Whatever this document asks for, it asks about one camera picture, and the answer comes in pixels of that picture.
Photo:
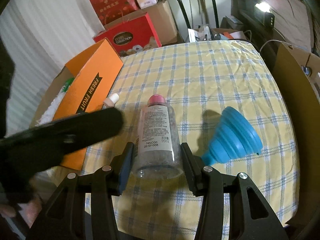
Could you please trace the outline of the person's left hand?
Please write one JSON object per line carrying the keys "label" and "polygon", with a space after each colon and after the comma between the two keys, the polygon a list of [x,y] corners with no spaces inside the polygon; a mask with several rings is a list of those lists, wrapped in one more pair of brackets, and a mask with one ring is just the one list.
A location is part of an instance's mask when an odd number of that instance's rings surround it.
{"label": "person's left hand", "polygon": [[31,228],[37,216],[42,210],[42,199],[38,194],[28,203],[18,204],[17,207],[10,206],[5,202],[1,202],[1,215],[5,218],[14,218],[19,213],[26,224]]}

